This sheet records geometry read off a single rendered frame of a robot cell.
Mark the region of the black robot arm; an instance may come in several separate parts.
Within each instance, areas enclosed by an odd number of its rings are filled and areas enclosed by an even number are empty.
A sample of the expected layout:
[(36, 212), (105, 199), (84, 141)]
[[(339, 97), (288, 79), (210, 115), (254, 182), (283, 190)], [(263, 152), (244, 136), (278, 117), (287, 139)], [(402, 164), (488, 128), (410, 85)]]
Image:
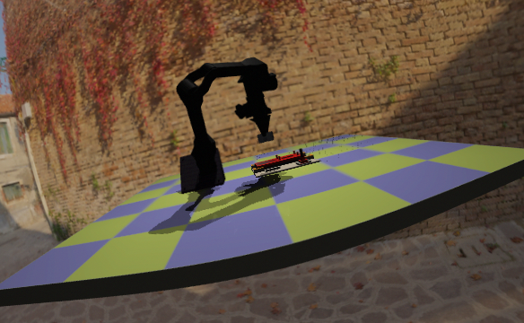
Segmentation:
[[(255, 57), (232, 63), (204, 63), (197, 70), (189, 73), (177, 86), (177, 94), (187, 107), (190, 125), (195, 139), (192, 157), (201, 171), (201, 176), (217, 172), (216, 142), (207, 134), (203, 112), (201, 109), (203, 97), (209, 91), (213, 80), (217, 77), (240, 76), (237, 83), (243, 83), (246, 93), (270, 92), (277, 88), (276, 74), (269, 73), (268, 65)], [(198, 86), (194, 81), (204, 77)], [(203, 176), (204, 175), (204, 176)]]

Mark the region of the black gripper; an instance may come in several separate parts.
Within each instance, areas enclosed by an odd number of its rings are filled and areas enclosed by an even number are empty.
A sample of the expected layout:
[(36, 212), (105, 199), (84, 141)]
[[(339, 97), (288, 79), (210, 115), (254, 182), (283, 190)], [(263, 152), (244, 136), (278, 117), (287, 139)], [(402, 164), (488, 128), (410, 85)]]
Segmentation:
[(263, 92), (250, 92), (247, 94), (246, 100), (249, 101), (252, 108), (246, 109), (245, 118), (252, 118), (250, 121), (254, 121), (262, 136), (266, 136), (268, 132), (269, 121), (272, 114), (271, 109), (266, 105), (265, 95)]

